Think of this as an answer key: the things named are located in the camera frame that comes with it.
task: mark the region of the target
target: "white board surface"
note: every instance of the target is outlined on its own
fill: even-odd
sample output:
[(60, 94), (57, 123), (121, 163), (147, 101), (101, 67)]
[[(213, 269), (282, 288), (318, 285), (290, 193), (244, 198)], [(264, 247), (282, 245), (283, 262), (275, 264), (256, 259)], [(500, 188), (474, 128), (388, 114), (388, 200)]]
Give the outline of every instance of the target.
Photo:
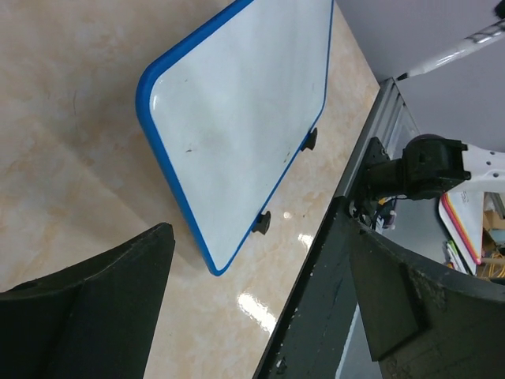
[(254, 0), (152, 85), (152, 122), (215, 274), (323, 109), (331, 11), (332, 0)]

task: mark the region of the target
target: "black marker tip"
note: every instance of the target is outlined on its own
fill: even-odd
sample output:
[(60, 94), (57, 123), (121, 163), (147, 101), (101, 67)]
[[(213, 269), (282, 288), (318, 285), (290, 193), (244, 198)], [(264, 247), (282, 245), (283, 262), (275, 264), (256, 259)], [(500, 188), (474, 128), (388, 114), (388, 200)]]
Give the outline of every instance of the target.
[(396, 81), (402, 81), (402, 80), (406, 79), (407, 77), (409, 77), (409, 74), (403, 73), (402, 75), (400, 75), (399, 77), (396, 78)]

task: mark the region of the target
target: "gray wall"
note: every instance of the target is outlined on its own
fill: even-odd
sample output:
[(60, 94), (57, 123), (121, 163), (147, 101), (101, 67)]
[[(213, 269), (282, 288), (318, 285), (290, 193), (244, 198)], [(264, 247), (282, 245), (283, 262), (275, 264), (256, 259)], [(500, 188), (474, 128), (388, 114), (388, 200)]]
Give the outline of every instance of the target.
[[(337, 0), (379, 81), (494, 22), (499, 0)], [(398, 83), (422, 133), (505, 152), (505, 40)]]

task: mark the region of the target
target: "white marker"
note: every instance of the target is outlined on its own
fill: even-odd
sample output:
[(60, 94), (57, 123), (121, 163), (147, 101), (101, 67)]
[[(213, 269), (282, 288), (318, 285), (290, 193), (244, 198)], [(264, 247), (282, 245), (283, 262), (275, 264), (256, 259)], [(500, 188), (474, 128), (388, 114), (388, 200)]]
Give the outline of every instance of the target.
[(475, 51), (480, 50), (482, 47), (488, 46), (491, 43), (502, 39), (504, 36), (505, 20), (500, 20), (497, 23), (472, 34), (471, 36), (462, 39), (451, 49), (422, 62), (419, 66), (411, 69), (411, 71), (397, 77), (396, 80), (402, 81), (407, 77), (415, 77), (416, 75), (422, 75), (423, 73), (428, 73), (434, 69), (438, 69), (449, 62), (453, 62), (456, 59), (472, 54)]

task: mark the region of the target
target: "tabletop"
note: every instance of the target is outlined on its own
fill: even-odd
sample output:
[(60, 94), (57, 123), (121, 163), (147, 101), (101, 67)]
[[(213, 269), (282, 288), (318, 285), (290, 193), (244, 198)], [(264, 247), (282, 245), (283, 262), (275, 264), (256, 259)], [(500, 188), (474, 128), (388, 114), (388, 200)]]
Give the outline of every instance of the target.
[(225, 0), (0, 8), (0, 291), (165, 221), (176, 248), (146, 378), (251, 377), (378, 92), (338, 7), (325, 110), (228, 271), (212, 276), (138, 124), (145, 67)]

